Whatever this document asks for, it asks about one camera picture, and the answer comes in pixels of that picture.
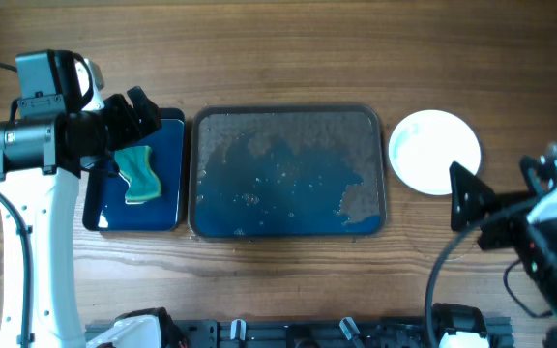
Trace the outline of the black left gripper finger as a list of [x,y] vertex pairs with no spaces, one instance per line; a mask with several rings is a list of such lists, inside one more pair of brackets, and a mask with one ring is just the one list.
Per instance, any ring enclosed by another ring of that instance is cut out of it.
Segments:
[[119,150],[141,139],[139,118],[121,94],[104,101],[103,117],[107,128],[107,149]]
[[132,102],[134,119],[139,131],[139,137],[144,138],[161,128],[161,110],[154,104],[139,87],[132,87],[127,91]]

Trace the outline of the green yellow sponge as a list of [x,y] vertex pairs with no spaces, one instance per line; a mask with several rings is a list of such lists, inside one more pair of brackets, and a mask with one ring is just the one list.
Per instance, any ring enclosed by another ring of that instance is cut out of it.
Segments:
[[161,196],[161,181],[151,165],[152,148],[134,146],[118,150],[114,159],[119,176],[128,184],[125,202],[129,205],[144,204]]

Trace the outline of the white plate blue stains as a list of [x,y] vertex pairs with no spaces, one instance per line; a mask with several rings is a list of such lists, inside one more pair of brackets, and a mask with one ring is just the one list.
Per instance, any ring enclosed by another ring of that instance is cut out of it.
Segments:
[[436,196],[452,192],[453,162],[475,174],[482,161],[480,142],[467,123],[436,109],[417,111],[401,120],[391,134],[388,155],[406,186]]

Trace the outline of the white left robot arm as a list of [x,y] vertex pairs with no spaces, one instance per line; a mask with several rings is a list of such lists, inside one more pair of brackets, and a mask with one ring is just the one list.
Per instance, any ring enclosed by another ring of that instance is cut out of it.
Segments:
[[103,108],[54,105],[0,122],[3,300],[0,347],[83,347],[73,270],[73,219],[81,160],[161,128],[161,111],[139,88]]

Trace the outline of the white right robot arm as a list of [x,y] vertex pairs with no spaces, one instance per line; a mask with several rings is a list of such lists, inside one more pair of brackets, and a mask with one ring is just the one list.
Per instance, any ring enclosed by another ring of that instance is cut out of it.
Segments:
[[[384,170],[452,200],[454,241],[512,248],[557,318],[557,144],[524,158],[526,190],[497,193],[478,178],[481,147],[450,112],[401,120],[389,141],[362,105],[209,107],[191,130],[189,225],[210,239],[370,236],[388,214]],[[557,347],[557,328],[546,345]]]

